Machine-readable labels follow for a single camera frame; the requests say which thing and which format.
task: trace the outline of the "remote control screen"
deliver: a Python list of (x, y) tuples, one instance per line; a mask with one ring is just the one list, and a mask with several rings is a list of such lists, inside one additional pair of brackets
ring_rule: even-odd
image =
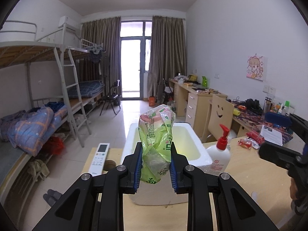
[(98, 152), (105, 152), (105, 151), (106, 151), (106, 148), (107, 148), (107, 145), (106, 145), (106, 144), (101, 144), (101, 145), (100, 145), (100, 148), (98, 149)]

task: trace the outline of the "door frame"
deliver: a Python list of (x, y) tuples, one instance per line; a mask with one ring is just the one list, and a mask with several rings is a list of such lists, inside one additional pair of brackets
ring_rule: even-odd
[(145, 36), (145, 22), (152, 22), (151, 20), (142, 20), (142, 21), (122, 21), (122, 22), (143, 22), (142, 27), (142, 36), (128, 36), (128, 37), (121, 37), (121, 48), (122, 48), (122, 41), (123, 40), (140, 40), (140, 97), (122, 97), (122, 100), (143, 100), (143, 87), (144, 87), (144, 73), (145, 71), (145, 41), (151, 40), (151, 36)]

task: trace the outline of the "wooden chair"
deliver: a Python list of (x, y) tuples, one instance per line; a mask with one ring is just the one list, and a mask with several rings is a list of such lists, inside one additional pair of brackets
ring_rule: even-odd
[[(109, 105), (111, 105), (111, 107), (112, 107), (113, 112), (115, 113), (115, 115), (117, 115), (117, 114), (120, 112), (120, 110), (121, 110), (121, 102), (119, 102), (119, 95), (116, 94), (116, 89), (119, 87), (119, 85), (120, 85), (120, 80), (117, 80), (117, 81), (111, 86), (111, 88), (110, 88), (110, 90), (109, 90), (109, 92), (108, 92), (108, 95), (105, 95), (105, 96), (103, 96), (102, 98), (100, 98), (100, 99), (98, 100), (99, 102), (103, 102), (103, 101), (104, 101), (104, 105), (103, 105), (103, 107), (102, 107), (102, 111), (103, 111), (103, 109), (104, 109), (104, 106), (105, 106), (106, 102), (109, 102), (109, 104), (107, 105), (106, 110), (108, 109)], [(120, 107), (120, 110), (119, 110), (119, 112), (117, 112), (117, 113), (115, 112), (115, 110), (114, 110), (114, 108), (113, 108), (113, 105), (112, 105), (112, 102), (113, 102), (114, 100), (117, 100), (117, 101), (118, 101), (118, 104), (119, 104), (119, 107)]]
[(227, 128), (231, 127), (233, 109), (234, 106), (232, 103), (226, 101), (224, 98), (213, 95), (211, 116), (208, 123), (208, 130), (211, 134), (206, 138), (206, 141), (211, 136), (218, 140), (223, 135), (223, 130), (219, 124), (223, 124)]

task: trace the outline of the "brown curtain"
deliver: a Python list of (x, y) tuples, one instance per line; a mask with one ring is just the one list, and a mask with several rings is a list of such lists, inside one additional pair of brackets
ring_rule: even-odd
[(186, 53), (183, 19), (154, 16), (147, 95), (156, 96), (163, 79), (186, 75)]
[[(96, 44), (103, 44), (105, 51), (109, 54), (110, 67), (105, 76), (106, 91), (108, 92), (116, 80), (121, 80), (121, 17), (101, 19), (86, 22), (81, 29), (81, 38)], [(89, 59), (80, 61), (80, 80), (100, 80), (99, 66)]]

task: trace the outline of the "thermos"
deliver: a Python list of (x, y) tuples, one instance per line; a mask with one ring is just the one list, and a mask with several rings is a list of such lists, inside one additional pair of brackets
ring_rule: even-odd
[(272, 99), (269, 97), (265, 97), (264, 106), (263, 106), (263, 113), (266, 114), (270, 111), (270, 107), (272, 105)]

